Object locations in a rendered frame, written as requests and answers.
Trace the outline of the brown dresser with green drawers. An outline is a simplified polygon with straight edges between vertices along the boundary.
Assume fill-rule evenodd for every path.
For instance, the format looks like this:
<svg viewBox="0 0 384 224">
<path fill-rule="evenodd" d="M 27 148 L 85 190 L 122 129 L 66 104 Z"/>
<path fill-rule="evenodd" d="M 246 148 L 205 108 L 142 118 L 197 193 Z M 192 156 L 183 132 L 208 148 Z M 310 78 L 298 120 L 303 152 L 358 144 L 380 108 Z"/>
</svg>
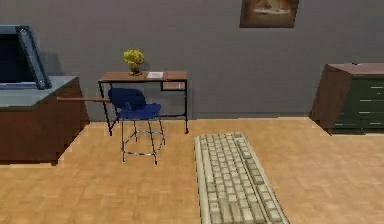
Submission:
<svg viewBox="0 0 384 224">
<path fill-rule="evenodd" d="M 384 62 L 325 64 L 309 117 L 329 135 L 384 134 Z"/>
</svg>

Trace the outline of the yellow plant in brown pot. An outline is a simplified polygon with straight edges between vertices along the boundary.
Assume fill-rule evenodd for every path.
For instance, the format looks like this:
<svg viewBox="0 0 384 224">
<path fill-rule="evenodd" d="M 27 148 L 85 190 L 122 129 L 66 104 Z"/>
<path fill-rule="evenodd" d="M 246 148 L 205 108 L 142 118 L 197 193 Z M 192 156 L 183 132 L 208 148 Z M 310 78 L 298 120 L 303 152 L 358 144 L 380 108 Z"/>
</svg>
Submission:
<svg viewBox="0 0 384 224">
<path fill-rule="evenodd" d="M 144 54 L 139 49 L 129 49 L 123 53 L 123 60 L 130 65 L 130 75 L 140 74 L 140 65 L 144 63 Z"/>
</svg>

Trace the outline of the weathered white keyboard grey keys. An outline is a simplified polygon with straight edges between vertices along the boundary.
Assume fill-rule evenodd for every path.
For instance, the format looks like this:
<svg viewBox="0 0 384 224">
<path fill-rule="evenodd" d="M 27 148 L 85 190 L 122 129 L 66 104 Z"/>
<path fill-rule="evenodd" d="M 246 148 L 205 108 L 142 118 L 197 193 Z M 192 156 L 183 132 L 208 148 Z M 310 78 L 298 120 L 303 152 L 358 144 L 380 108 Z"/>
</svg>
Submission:
<svg viewBox="0 0 384 224">
<path fill-rule="evenodd" d="M 290 224 L 247 137 L 194 139 L 201 224 Z"/>
</svg>

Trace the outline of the brown wooden rod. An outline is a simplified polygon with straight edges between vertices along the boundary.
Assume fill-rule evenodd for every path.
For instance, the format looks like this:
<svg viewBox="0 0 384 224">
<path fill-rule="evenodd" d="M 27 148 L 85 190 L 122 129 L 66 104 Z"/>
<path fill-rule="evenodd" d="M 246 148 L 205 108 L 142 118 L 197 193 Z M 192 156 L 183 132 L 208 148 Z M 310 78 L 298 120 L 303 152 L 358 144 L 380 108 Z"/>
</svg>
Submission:
<svg viewBox="0 0 384 224">
<path fill-rule="evenodd" d="M 110 103 L 110 99 L 107 99 L 107 98 L 80 98 L 80 97 L 57 97 L 56 98 L 57 101 L 61 101 L 61 102 L 64 102 L 64 101 L 73 101 L 73 102 L 77 102 L 77 101 L 81 101 L 81 102 L 103 102 L 103 103 Z"/>
</svg>

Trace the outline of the black television with grey frame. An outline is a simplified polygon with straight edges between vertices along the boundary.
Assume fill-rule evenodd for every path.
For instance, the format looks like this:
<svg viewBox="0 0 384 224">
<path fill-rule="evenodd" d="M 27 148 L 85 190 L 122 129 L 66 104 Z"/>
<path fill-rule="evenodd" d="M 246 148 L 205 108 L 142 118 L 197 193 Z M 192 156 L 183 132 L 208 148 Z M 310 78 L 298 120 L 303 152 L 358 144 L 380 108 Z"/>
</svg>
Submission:
<svg viewBox="0 0 384 224">
<path fill-rule="evenodd" d="M 28 25 L 0 25 L 0 89 L 52 87 Z"/>
</svg>

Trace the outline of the blue chair with metal legs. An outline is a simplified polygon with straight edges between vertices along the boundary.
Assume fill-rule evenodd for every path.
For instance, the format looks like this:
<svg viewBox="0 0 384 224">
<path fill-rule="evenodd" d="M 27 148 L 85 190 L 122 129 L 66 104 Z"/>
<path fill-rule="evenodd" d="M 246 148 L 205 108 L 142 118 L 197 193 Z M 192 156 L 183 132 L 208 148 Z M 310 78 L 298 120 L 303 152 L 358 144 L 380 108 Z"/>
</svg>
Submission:
<svg viewBox="0 0 384 224">
<path fill-rule="evenodd" d="M 128 154 L 140 156 L 153 156 L 154 163 L 158 164 L 157 154 L 166 144 L 164 129 L 160 118 L 161 105 L 159 103 L 148 103 L 143 92 L 132 88 L 111 88 L 108 91 L 108 97 L 113 106 L 117 108 L 117 120 L 121 123 L 121 153 L 122 161 Z M 124 122 L 133 122 L 133 132 L 124 137 Z M 150 135 L 152 151 L 132 152 L 127 151 L 126 146 L 134 139 L 138 141 L 139 133 L 148 133 Z"/>
</svg>

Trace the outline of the brown framed picture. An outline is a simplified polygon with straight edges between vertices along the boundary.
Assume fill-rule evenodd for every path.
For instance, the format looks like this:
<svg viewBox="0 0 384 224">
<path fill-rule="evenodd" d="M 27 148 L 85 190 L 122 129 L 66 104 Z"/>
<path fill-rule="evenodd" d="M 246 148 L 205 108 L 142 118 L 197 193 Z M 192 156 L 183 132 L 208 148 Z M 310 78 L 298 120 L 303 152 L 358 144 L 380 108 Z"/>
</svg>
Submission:
<svg viewBox="0 0 384 224">
<path fill-rule="evenodd" d="M 293 28 L 300 0 L 242 0 L 240 28 Z"/>
</svg>

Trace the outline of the brown cabinet with grey top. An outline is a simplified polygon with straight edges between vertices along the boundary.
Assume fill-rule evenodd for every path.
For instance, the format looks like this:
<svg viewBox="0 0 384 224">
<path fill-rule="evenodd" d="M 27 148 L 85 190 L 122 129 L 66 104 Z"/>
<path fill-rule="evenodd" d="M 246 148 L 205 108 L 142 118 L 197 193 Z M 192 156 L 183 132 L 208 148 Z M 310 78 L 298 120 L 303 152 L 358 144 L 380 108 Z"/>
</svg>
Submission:
<svg viewBox="0 0 384 224">
<path fill-rule="evenodd" d="M 0 164 L 56 164 L 89 124 L 76 76 L 53 76 L 46 90 L 0 90 Z"/>
</svg>

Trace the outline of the brown desk with black frame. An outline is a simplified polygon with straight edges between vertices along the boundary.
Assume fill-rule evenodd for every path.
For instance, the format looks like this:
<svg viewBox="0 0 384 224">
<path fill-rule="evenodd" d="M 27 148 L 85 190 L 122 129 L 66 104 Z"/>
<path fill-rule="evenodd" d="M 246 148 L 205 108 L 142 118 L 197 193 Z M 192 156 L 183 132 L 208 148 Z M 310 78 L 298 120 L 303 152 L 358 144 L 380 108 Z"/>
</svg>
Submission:
<svg viewBox="0 0 384 224">
<path fill-rule="evenodd" d="M 107 122 L 109 135 L 117 122 L 117 119 L 110 120 L 106 103 L 108 99 L 104 94 L 104 84 L 108 84 L 110 88 L 115 83 L 150 83 L 160 84 L 162 91 L 182 91 L 184 93 L 184 112 L 181 114 L 162 114 L 164 118 L 183 117 L 185 122 L 185 133 L 189 133 L 188 127 L 188 73 L 186 71 L 164 71 L 161 78 L 149 78 L 149 72 L 143 71 L 138 76 L 130 75 L 128 72 L 107 72 L 98 80 L 98 88 L 101 95 L 104 114 Z"/>
</svg>

